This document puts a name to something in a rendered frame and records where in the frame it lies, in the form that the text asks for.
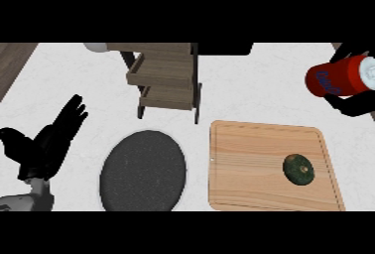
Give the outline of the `dark grey oval placemat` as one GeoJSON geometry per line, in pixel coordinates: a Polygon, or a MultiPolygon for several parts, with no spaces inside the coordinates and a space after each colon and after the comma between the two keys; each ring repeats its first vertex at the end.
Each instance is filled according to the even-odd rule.
{"type": "Polygon", "coordinates": [[[113,148],[100,176],[107,211],[170,211],[187,184],[179,144],[160,131],[129,135],[113,148]]]}

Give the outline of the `brown wooden panel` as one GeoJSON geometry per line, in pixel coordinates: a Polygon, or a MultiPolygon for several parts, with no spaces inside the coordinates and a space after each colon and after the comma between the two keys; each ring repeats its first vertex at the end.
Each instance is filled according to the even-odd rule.
{"type": "Polygon", "coordinates": [[[0,43],[0,101],[38,46],[38,43],[0,43]]]}

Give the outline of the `red can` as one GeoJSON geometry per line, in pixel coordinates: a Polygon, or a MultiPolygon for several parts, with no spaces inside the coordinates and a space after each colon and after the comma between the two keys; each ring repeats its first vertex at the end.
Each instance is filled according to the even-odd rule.
{"type": "Polygon", "coordinates": [[[306,73],[305,83],[318,97],[327,93],[351,96],[375,90],[375,58],[355,56],[337,63],[314,66],[306,73]]]}

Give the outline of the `white round object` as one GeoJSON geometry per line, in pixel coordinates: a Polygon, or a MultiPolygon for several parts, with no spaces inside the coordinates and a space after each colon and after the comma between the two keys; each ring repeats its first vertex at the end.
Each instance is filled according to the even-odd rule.
{"type": "Polygon", "coordinates": [[[105,53],[108,51],[107,43],[85,43],[85,46],[95,53],[105,53]]]}

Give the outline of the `black appliance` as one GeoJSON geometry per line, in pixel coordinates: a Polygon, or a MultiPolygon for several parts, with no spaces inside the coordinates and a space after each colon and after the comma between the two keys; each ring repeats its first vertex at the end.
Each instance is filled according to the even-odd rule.
{"type": "Polygon", "coordinates": [[[247,56],[253,50],[253,43],[200,43],[200,56],[247,56]]]}

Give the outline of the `wooden tiered basket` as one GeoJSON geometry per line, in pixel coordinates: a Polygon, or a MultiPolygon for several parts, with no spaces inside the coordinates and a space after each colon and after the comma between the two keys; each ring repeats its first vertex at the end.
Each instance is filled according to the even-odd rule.
{"type": "Polygon", "coordinates": [[[147,107],[194,110],[200,121],[201,88],[197,43],[108,43],[111,51],[139,53],[126,80],[142,86],[138,118],[147,107]]]}

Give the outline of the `wooden cutting board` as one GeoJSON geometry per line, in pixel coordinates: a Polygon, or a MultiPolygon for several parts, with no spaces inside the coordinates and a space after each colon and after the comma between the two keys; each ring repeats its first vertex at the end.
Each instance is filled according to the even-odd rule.
{"type": "Polygon", "coordinates": [[[346,209],[321,131],[314,127],[215,121],[210,129],[209,202],[218,210],[346,209]],[[315,178],[296,185],[283,172],[303,155],[315,178]]]}

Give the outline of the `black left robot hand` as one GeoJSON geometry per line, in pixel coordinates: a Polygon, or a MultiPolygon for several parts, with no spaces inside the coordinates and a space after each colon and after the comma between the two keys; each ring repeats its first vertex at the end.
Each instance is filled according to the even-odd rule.
{"type": "Polygon", "coordinates": [[[5,155],[21,165],[21,181],[33,178],[48,181],[57,175],[88,116],[83,97],[76,94],[35,139],[11,127],[0,129],[5,155]]]}

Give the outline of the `dark green avocado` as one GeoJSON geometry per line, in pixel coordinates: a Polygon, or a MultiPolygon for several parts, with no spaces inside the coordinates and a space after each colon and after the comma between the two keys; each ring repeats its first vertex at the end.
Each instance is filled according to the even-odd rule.
{"type": "Polygon", "coordinates": [[[306,156],[300,154],[291,154],[286,157],[283,162],[283,172],[287,179],[297,186],[309,185],[315,179],[312,163],[306,156]]]}

